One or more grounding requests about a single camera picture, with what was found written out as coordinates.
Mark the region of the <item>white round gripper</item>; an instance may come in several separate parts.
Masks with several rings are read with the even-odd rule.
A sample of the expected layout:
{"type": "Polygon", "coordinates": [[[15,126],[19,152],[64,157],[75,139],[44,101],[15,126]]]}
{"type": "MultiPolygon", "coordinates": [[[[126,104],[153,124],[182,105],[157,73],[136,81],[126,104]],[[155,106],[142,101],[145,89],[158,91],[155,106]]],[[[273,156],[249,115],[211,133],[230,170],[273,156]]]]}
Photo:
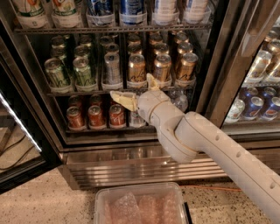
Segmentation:
{"type": "Polygon", "coordinates": [[[137,95],[132,92],[120,92],[112,90],[111,98],[121,104],[129,111],[137,111],[138,114],[148,123],[151,113],[162,102],[168,102],[169,96],[159,90],[159,85],[151,73],[146,74],[149,91],[141,94],[138,99],[137,95]]]}

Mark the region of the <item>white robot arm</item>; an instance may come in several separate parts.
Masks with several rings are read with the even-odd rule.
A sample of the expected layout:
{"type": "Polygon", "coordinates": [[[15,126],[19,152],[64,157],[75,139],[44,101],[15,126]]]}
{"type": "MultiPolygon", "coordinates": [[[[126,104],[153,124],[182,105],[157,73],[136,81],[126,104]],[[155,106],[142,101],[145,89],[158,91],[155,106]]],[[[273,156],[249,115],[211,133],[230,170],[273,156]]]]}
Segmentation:
{"type": "Polygon", "coordinates": [[[137,112],[157,131],[164,150],[181,164],[206,153],[275,224],[280,224],[280,176],[196,112],[182,112],[151,74],[142,94],[112,90],[113,101],[137,112]]]}

